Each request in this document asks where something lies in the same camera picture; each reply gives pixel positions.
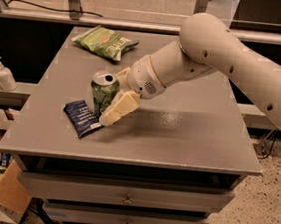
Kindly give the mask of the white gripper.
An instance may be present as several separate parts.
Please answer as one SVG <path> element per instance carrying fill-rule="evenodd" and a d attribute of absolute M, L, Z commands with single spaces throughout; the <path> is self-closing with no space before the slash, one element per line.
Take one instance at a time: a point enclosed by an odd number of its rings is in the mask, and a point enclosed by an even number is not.
<path fill-rule="evenodd" d="M 140 106 L 140 97 L 152 99 L 166 90 L 156 74 L 151 55 L 146 55 L 116 73 L 117 80 L 123 87 L 131 90 L 119 90 L 111 104 L 105 108 L 99 122 L 102 126 L 116 123 L 120 118 L 133 112 Z"/>

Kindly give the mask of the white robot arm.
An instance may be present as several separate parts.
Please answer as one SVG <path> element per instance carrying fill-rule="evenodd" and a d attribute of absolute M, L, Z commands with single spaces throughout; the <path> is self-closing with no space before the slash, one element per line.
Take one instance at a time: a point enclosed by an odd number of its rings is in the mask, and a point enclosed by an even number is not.
<path fill-rule="evenodd" d="M 162 94 L 179 81 L 223 73 L 281 130 L 281 66 L 250 50 L 220 19 L 207 13 L 190 16 L 179 39 L 143 56 L 118 72 L 121 90 L 100 115 L 112 125 L 133 112 L 141 99 Z"/>

